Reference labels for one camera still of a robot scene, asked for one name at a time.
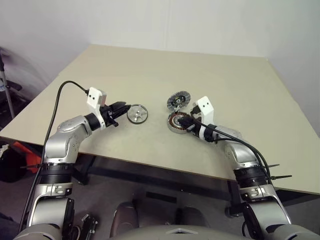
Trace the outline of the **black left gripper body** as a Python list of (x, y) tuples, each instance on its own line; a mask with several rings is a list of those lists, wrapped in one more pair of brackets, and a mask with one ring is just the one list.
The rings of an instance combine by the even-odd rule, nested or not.
[(114, 113), (118, 109), (118, 103), (115, 102), (111, 105), (104, 105), (99, 108), (99, 112), (104, 120), (105, 126), (117, 127), (119, 124), (114, 120)]

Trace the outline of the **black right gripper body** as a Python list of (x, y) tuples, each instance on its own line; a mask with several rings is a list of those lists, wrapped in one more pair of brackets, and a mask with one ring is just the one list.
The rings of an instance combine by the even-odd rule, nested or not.
[(188, 127), (186, 131), (188, 133), (199, 133), (201, 129), (201, 116), (198, 114), (187, 115)]

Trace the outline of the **silver round motor lid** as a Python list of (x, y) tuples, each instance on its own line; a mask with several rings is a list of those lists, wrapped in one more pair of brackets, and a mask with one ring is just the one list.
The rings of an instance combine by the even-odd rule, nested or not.
[(127, 111), (126, 117), (132, 124), (139, 125), (148, 119), (148, 110), (141, 104), (133, 104)]

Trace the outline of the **spoked black rotor disc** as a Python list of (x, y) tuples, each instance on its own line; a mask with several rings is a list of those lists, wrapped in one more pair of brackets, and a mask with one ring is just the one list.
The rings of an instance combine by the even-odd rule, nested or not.
[(166, 106), (170, 111), (178, 112), (180, 109), (185, 108), (190, 100), (190, 93), (182, 90), (171, 95), (166, 102)]

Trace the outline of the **orange cloth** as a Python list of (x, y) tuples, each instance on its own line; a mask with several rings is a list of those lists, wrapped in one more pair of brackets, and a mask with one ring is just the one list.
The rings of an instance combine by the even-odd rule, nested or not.
[(27, 166), (26, 169), (35, 174), (38, 171), (37, 165), (41, 162), (43, 147), (19, 141), (15, 141), (13, 146), (24, 154)]

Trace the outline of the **dark rounded shape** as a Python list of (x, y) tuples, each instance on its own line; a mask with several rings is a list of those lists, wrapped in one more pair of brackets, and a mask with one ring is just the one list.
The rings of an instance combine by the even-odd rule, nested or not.
[(113, 238), (137, 228), (139, 228), (139, 218), (134, 203), (132, 201), (120, 203), (113, 215), (109, 237)]

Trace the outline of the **silver metal pole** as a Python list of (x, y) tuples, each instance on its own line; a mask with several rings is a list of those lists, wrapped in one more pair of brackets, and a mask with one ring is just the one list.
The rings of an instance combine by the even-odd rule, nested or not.
[(7, 99), (7, 102), (8, 102), (8, 107), (9, 107), (9, 111), (10, 111), (10, 114), (11, 114), (11, 118), (14, 119), (15, 118), (15, 113), (14, 113), (12, 99), (11, 99), (10, 92), (9, 92), (10, 86), (8, 85), (8, 82), (7, 82), (7, 79), (6, 79), (4, 62), (3, 62), (3, 59), (2, 59), (1, 53), (0, 53), (0, 79), (2, 80), (3, 85), (4, 85), (4, 91), (5, 91), (6, 99)]

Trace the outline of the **black bag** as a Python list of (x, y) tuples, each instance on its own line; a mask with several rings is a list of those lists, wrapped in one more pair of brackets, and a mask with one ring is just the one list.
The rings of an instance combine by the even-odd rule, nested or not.
[(14, 148), (13, 143), (0, 141), (0, 147), (9, 145), (9, 149), (0, 158), (0, 182), (15, 183), (32, 175), (26, 168), (25, 155)]

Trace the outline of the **black boxy device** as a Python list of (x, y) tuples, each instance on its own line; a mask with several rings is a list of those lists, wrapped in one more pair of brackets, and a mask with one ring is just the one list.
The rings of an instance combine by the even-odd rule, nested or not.
[(96, 233), (98, 223), (98, 220), (93, 215), (87, 213), (82, 218), (82, 227), (78, 240), (92, 240), (92, 237)]

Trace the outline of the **grey robot torso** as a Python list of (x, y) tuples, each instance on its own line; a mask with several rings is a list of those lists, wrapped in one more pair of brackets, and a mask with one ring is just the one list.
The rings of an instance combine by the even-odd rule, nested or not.
[(153, 225), (135, 228), (109, 240), (251, 240), (247, 237), (196, 225)]

